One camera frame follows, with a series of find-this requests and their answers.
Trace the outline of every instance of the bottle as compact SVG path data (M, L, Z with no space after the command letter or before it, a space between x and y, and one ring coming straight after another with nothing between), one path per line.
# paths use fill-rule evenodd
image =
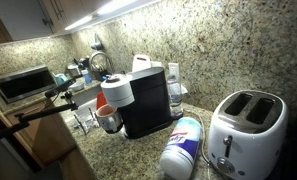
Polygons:
M177 180L189 179L201 139L201 125L190 117L180 118L161 154L161 169Z
M89 73L88 73L87 68L84 69L84 70L82 70L82 71L81 71L81 74L82 74L82 75L84 76L84 78L85 78L85 83L86 83L86 85L89 85L89 84L92 83L92 79L91 79L91 77L90 77L90 75L89 75Z
M173 74L167 76L167 87L170 103L170 113L173 119L179 119L183 116L182 99L181 99L181 85L179 77Z

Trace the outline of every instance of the coffee maker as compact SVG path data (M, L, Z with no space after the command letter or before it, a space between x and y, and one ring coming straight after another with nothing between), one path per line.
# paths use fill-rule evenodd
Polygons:
M118 108L125 136L137 139L172 124L162 67L114 74L101 83L107 103Z

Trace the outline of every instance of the stainless steel microwave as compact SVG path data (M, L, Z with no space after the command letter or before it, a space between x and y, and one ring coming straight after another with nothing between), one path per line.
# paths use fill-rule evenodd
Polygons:
M0 76L0 93L6 103L56 87L56 82L46 65Z

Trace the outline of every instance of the white mug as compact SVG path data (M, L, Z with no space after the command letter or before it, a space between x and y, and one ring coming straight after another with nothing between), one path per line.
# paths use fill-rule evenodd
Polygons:
M99 125L108 134L116 133L122 128L122 118L116 108L106 104L97 109L95 114Z

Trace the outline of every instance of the label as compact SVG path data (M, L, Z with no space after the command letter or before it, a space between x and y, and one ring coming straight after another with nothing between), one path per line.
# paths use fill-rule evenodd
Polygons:
M185 156L193 165L197 154L201 126L192 118L181 118L168 140L164 151L176 151Z
M92 83L92 80L91 80L89 74L84 74L84 78L85 78L86 84L91 84Z

